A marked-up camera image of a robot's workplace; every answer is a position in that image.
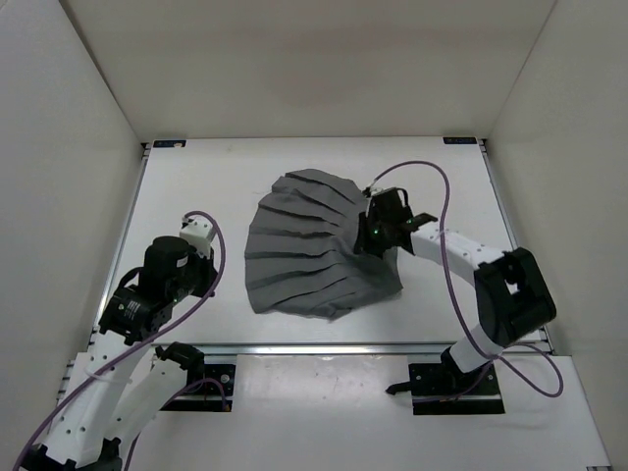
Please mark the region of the grey pleated skirt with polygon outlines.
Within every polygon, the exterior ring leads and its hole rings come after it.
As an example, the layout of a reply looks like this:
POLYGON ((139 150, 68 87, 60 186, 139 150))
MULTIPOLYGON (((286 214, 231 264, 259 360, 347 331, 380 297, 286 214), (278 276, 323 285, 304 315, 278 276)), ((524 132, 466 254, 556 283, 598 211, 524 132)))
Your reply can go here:
POLYGON ((349 179, 316 169, 279 177, 248 229, 244 282, 252 310, 335 320, 398 295, 396 250, 381 257, 354 250, 367 206, 349 179))

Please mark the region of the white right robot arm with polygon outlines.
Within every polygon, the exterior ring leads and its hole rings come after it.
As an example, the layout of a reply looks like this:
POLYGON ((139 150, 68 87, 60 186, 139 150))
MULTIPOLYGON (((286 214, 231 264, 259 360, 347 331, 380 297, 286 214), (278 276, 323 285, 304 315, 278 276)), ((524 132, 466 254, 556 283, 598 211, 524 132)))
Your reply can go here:
POLYGON ((446 229, 442 218, 414 215, 402 188, 377 193, 367 188, 363 194, 369 205, 359 215, 356 252, 383 256, 401 248, 440 265, 450 297, 455 297, 452 275, 475 290, 474 328, 465 324, 458 303, 452 303, 464 337, 441 356, 440 380, 448 391, 464 392, 507 348, 555 319, 555 303, 529 250, 489 247, 446 229))

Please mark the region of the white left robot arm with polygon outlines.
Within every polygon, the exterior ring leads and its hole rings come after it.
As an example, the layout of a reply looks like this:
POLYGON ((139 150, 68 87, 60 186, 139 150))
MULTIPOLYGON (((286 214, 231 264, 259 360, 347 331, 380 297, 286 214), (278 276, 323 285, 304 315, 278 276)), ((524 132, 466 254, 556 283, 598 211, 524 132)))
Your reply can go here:
POLYGON ((153 239, 143 263, 119 281, 98 322, 87 363, 72 374, 75 387, 28 439, 17 470, 120 470, 148 421, 183 391, 204 382, 203 354, 173 342, 157 347, 157 364, 137 386, 131 375, 187 297, 203 304, 225 266, 214 262, 211 230, 153 239))

